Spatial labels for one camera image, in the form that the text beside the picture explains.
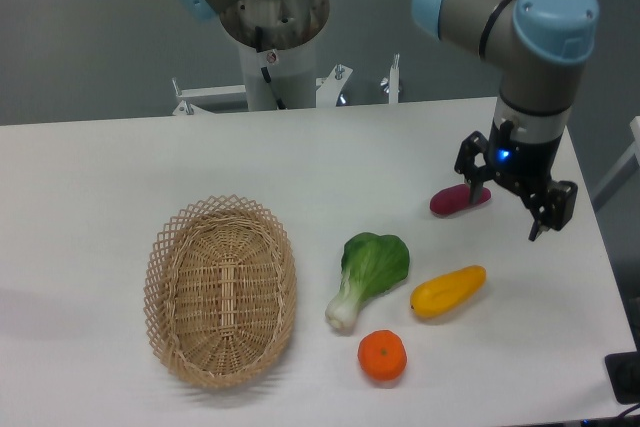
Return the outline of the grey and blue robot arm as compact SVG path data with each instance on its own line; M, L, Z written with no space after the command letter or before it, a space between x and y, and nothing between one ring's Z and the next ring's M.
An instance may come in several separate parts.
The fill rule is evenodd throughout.
M218 18L238 46L251 110L336 103L315 73L329 0L179 1L198 19ZM470 201L493 181L531 213L531 239L562 229L577 187L551 169L594 48L597 0L411 0L411 15L432 37L502 72L490 133L470 134L455 162Z

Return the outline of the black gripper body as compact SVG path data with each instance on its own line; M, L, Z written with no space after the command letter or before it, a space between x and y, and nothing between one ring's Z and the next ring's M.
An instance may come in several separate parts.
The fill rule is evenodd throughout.
M515 127L491 127L487 165L495 172L494 180L520 197L526 207L539 207L546 196L561 137L544 143L515 140Z

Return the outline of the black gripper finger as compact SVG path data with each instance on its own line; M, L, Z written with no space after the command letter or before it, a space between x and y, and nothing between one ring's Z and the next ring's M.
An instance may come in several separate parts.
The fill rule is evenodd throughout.
M488 149L488 140L479 131L474 131L462 141L457 154L454 170L464 177L471 205L480 202L484 183L495 179L495 169L490 164L476 164L477 159L487 160Z
M548 230L560 231L572 219L578 186L572 181L548 180L522 197L533 223L528 239L535 241Z

